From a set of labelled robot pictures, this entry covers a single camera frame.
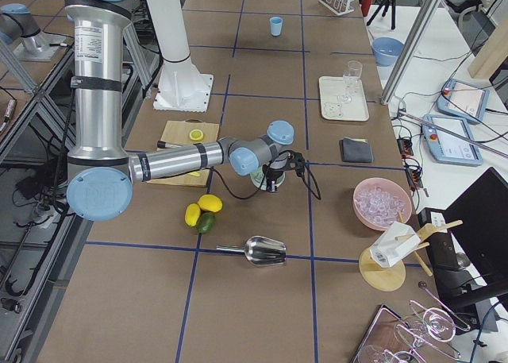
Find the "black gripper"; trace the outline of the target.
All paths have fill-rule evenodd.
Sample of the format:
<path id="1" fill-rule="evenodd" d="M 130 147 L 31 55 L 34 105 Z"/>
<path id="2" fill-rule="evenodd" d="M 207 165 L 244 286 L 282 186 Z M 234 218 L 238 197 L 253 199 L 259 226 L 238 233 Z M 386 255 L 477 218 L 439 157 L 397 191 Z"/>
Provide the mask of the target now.
<path id="1" fill-rule="evenodd" d="M 263 183 L 267 184 L 269 192 L 276 192 L 277 184 L 282 184 L 285 180 L 285 168 L 290 155 L 290 152 L 282 152 L 274 161 L 263 166 Z"/>

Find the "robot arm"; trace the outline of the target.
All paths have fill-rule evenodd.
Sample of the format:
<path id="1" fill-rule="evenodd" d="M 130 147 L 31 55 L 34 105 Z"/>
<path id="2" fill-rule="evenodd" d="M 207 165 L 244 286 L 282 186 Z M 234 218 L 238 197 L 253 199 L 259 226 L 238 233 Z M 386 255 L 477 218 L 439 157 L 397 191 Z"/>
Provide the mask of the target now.
<path id="1" fill-rule="evenodd" d="M 50 61 L 69 44 L 66 35 L 43 31 L 27 6 L 10 3 L 1 7 L 1 42 L 17 43 L 14 55 L 22 61 Z"/>
<path id="2" fill-rule="evenodd" d="M 133 183 L 230 164 L 246 176 L 279 158 L 294 140 L 293 126 L 272 122 L 252 141 L 225 137 L 151 153 L 122 146 L 124 31 L 129 0 L 64 0 L 75 27 L 76 142 L 67 155 L 67 201 L 80 217 L 105 221 L 129 205 Z M 180 0 L 146 0 L 164 60 L 156 107 L 204 111 L 213 85 L 191 60 Z"/>

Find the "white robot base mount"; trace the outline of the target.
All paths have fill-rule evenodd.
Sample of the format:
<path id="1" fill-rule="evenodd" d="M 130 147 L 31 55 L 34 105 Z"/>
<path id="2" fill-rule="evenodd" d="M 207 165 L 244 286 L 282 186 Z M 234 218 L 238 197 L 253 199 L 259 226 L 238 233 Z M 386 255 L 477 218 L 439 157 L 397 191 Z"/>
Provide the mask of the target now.
<path id="1" fill-rule="evenodd" d="M 146 0 L 163 64 L 156 110 L 207 111 L 214 77 L 202 74 L 191 59 L 180 0 Z"/>

